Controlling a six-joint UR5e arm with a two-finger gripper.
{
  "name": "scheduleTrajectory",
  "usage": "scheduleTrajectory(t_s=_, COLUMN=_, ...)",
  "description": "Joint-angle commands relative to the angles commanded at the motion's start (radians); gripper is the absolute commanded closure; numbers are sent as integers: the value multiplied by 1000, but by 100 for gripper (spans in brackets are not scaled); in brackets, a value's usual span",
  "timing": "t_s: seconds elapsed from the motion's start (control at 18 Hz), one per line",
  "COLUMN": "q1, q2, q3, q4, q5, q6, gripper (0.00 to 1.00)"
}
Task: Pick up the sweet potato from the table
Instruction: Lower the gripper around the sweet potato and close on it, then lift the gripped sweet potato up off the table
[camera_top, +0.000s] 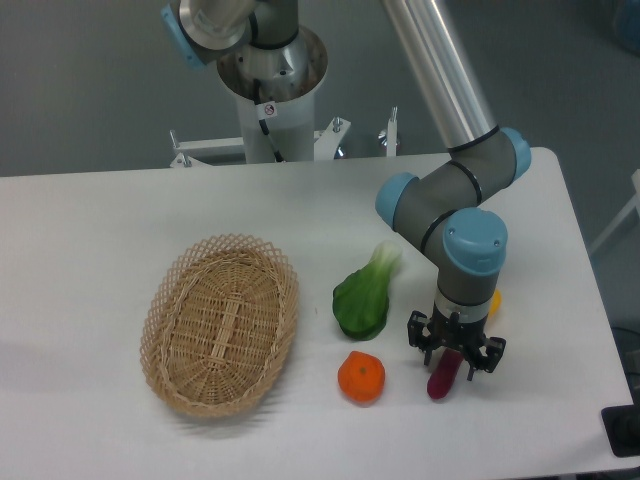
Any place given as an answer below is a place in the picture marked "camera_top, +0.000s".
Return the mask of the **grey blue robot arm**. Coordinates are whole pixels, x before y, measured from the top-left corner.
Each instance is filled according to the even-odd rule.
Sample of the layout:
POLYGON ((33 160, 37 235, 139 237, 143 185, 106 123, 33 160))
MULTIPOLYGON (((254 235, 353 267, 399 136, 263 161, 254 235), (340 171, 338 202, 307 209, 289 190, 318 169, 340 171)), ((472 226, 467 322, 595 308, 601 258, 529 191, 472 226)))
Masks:
MULTIPOLYGON (((489 373, 506 346, 484 327, 508 234, 482 204, 527 171, 530 147, 493 119, 443 2, 384 9, 450 155, 423 178, 391 177, 376 197, 378 215, 438 270, 433 313, 411 315, 409 343, 425 356, 457 351, 471 372, 489 373)), ((187 64, 215 64, 238 99, 248 162, 312 158, 311 96, 327 57, 296 2, 174 1, 161 18, 187 64)))

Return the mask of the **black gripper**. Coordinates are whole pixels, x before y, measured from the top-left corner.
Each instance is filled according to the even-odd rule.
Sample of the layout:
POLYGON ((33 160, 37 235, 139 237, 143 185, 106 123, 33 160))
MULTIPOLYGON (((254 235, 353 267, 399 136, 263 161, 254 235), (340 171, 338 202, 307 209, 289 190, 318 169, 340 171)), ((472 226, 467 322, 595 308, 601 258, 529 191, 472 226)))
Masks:
POLYGON ((413 310, 407 322, 408 343, 419 349, 423 355, 423 365, 430 365, 433 353, 441 347, 462 352, 469 364, 467 380, 471 382, 476 371, 492 373, 499 364, 506 348, 506 340, 501 337, 487 337, 484 334, 486 318, 464 323, 454 312, 447 317, 433 308, 432 317, 413 310))

